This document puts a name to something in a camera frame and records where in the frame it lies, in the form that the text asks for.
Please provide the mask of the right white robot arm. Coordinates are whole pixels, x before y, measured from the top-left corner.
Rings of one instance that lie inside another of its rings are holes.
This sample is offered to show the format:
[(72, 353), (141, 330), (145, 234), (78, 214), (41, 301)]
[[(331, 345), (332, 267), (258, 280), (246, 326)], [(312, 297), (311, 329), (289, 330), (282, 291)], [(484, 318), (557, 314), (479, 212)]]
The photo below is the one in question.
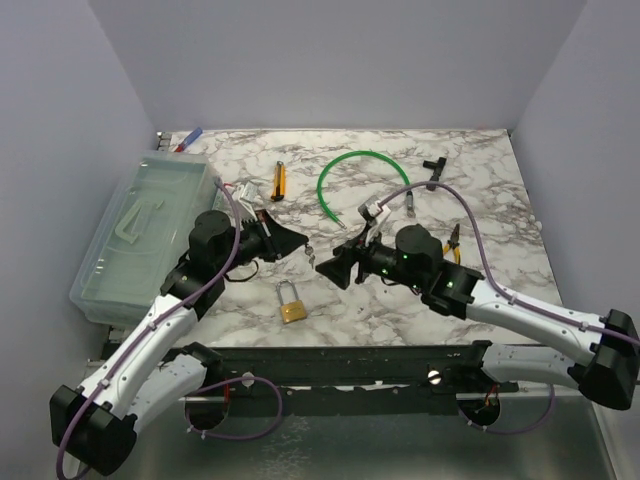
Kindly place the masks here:
[(416, 291), (430, 310), (497, 326), (534, 341), (524, 353), (489, 346), (464, 362), (460, 379), (480, 392), (494, 381), (565, 385), (615, 410), (630, 408), (639, 373), (639, 336), (631, 317), (569, 310), (510, 290), (445, 259), (441, 242), (419, 224), (402, 228), (392, 247), (363, 231), (334, 248), (316, 271), (340, 289), (370, 275)]

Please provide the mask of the green cable lock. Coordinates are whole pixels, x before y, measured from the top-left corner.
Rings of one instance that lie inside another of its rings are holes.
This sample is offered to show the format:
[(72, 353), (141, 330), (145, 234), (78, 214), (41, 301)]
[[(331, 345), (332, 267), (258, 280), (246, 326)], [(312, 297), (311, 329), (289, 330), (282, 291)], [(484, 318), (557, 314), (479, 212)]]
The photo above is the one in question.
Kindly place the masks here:
[(405, 170), (388, 155), (355, 150), (339, 155), (322, 169), (316, 181), (316, 195), (326, 217), (346, 229), (341, 215), (353, 202), (378, 195), (385, 187), (409, 184)]

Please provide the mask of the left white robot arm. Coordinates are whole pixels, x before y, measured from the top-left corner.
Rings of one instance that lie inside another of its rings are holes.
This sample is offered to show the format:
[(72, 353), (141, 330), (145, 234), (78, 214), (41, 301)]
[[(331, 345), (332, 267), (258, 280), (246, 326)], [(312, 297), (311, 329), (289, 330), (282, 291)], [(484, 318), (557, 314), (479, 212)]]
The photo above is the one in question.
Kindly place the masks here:
[(196, 345), (161, 360), (221, 296), (227, 271), (254, 259), (280, 260), (309, 241), (278, 224), (267, 211), (256, 219), (211, 210), (200, 214), (188, 250), (168, 274), (160, 294), (134, 331), (78, 387), (59, 387), (49, 402), (51, 433), (58, 448), (56, 474), (65, 455), (101, 475), (128, 458), (138, 435), (180, 397), (214, 393), (222, 380), (216, 356)]

